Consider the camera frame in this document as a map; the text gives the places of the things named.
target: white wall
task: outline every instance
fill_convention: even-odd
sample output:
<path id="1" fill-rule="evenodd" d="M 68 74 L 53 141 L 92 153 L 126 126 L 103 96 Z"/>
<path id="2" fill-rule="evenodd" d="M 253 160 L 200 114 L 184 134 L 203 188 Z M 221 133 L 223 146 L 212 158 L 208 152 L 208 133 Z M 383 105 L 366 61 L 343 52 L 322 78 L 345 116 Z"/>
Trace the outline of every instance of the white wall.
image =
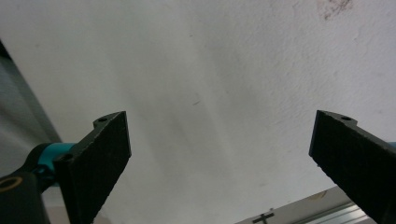
<path id="1" fill-rule="evenodd" d="M 235 223 L 333 186 L 317 109 L 396 133 L 396 2 L 343 2 L 4 0 L 0 36 L 64 141 L 127 111 L 113 223 Z"/>
<path id="2" fill-rule="evenodd" d="M 67 216 L 67 211 L 64 207 L 55 206 L 48 207 L 47 214 L 49 216 L 50 223 L 56 224 L 69 224 L 69 217 Z M 102 217 L 100 214 L 95 218 L 94 224 L 112 224 L 106 218 Z"/>
<path id="3" fill-rule="evenodd" d="M 30 150 L 59 141 L 15 64 L 0 57 L 0 177 L 20 168 Z"/>

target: screw hole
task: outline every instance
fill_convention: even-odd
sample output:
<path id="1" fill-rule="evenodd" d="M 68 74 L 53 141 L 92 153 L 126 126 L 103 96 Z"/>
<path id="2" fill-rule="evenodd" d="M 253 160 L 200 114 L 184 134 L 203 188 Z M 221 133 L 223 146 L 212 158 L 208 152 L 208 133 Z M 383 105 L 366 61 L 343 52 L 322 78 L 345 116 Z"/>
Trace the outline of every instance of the screw hole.
<path id="1" fill-rule="evenodd" d="M 14 189 L 22 182 L 20 176 L 13 176 L 0 181 L 0 193 Z"/>
<path id="2" fill-rule="evenodd" d="M 352 120 L 352 119 L 349 118 L 349 117 L 341 117 L 341 119 L 343 119 L 343 120 Z"/>

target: wall stain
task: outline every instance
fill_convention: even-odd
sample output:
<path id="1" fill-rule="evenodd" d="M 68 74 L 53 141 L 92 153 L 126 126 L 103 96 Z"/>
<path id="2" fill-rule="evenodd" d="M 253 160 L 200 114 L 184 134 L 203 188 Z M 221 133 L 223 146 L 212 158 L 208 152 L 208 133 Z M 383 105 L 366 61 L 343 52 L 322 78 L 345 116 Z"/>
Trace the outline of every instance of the wall stain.
<path id="1" fill-rule="evenodd" d="M 352 0 L 317 0 L 317 3 L 318 14 L 325 21 L 353 8 Z"/>

